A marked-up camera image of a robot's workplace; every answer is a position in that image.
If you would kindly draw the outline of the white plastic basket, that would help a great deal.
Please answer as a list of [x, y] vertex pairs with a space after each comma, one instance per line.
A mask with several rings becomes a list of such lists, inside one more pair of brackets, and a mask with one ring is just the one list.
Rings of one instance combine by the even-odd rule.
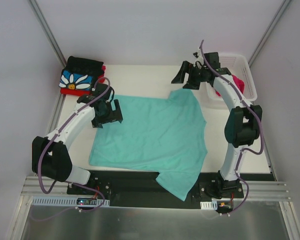
[[247, 59], [243, 55], [233, 53], [219, 53], [219, 62], [222, 68], [228, 70], [244, 83], [244, 97], [253, 102], [257, 99], [257, 91]]

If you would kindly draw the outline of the teal t shirt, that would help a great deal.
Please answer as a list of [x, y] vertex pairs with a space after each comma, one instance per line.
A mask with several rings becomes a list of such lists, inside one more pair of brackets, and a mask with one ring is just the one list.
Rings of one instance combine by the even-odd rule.
[[184, 201], [201, 172], [206, 120], [188, 89], [168, 98], [118, 96], [122, 122], [96, 131], [89, 156], [94, 167], [157, 172], [156, 182]]

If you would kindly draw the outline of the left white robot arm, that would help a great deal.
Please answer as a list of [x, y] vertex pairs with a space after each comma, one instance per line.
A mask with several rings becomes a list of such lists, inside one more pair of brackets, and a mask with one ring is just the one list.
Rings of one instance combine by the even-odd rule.
[[123, 121], [120, 103], [114, 96], [111, 86], [98, 83], [90, 94], [77, 99], [69, 117], [54, 131], [45, 137], [35, 137], [32, 141], [32, 171], [58, 182], [76, 183], [84, 194], [92, 194], [96, 183], [90, 179], [91, 172], [72, 163], [69, 149], [88, 123], [102, 129], [105, 124]]

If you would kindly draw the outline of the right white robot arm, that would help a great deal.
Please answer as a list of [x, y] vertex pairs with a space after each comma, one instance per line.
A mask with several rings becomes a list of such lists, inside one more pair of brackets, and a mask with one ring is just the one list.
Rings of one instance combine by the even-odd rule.
[[221, 169], [214, 182], [208, 184], [204, 192], [215, 199], [227, 197], [239, 189], [240, 170], [245, 153], [255, 140], [263, 138], [261, 119], [263, 110], [247, 100], [236, 85], [232, 73], [221, 67], [217, 52], [195, 52], [195, 63], [183, 61], [172, 84], [183, 84], [183, 88], [199, 90], [201, 83], [208, 83], [225, 102], [229, 116], [224, 128], [228, 143]]

